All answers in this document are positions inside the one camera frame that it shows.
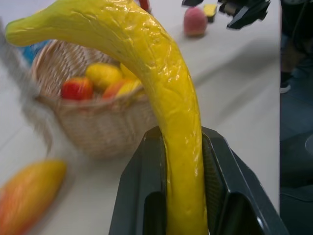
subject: red apple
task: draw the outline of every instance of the red apple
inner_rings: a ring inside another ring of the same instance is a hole
[[[92,82],[87,78],[75,77],[66,81],[61,88],[63,99],[86,100],[92,99]]]

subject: toy banana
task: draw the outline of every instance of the toy banana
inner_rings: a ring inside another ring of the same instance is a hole
[[[164,138],[167,234],[208,234],[197,97],[177,44],[153,16],[132,0],[58,0],[11,22],[6,38],[17,46],[58,39],[93,47],[129,68]]]

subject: plastic fruit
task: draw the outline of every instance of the plastic fruit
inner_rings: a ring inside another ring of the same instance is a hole
[[[127,83],[132,81],[131,79],[123,79],[119,82],[113,83],[111,85],[108,86],[108,88],[106,88],[106,90],[104,91],[102,98],[103,99],[111,99],[114,98],[116,96],[116,94],[118,93],[118,91],[121,89],[121,87]]]
[[[110,84],[116,83],[123,79],[122,71],[111,64],[95,63],[86,69],[86,76],[94,86],[104,91]]]
[[[204,11],[198,7],[190,7],[184,16],[184,33],[187,36],[204,35],[208,21]]]
[[[0,235],[24,235],[53,202],[66,174],[58,160],[35,163],[0,189]]]
[[[129,94],[135,89],[141,87],[142,84],[140,80],[132,80],[132,79],[123,79],[120,82],[111,84],[104,91],[102,98],[104,99],[112,99],[116,97],[120,97],[121,95]]]
[[[73,100],[92,99],[92,82],[87,78],[72,78],[62,85],[61,96],[63,99]]]
[[[123,74],[130,79],[138,79],[137,76],[135,74],[133,74],[132,71],[130,71],[124,64],[121,63],[120,65],[121,70],[123,72]]]
[[[132,0],[57,0],[9,23],[6,39],[48,39],[95,48],[138,74],[161,129],[167,159],[167,235],[207,235],[200,112],[176,42]]]
[[[129,94],[142,86],[141,81],[138,80],[131,80],[129,82],[125,82],[123,86],[119,89],[116,97],[120,97],[122,95]]]

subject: yellow lemon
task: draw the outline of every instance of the yellow lemon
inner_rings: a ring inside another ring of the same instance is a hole
[[[105,90],[110,84],[123,79],[122,71],[111,64],[95,63],[86,69],[86,77],[94,84],[95,88]]]

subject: peach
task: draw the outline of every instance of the peach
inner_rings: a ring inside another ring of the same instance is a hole
[[[190,7],[184,16],[184,33],[195,37],[204,35],[208,21],[204,11],[198,7]]]

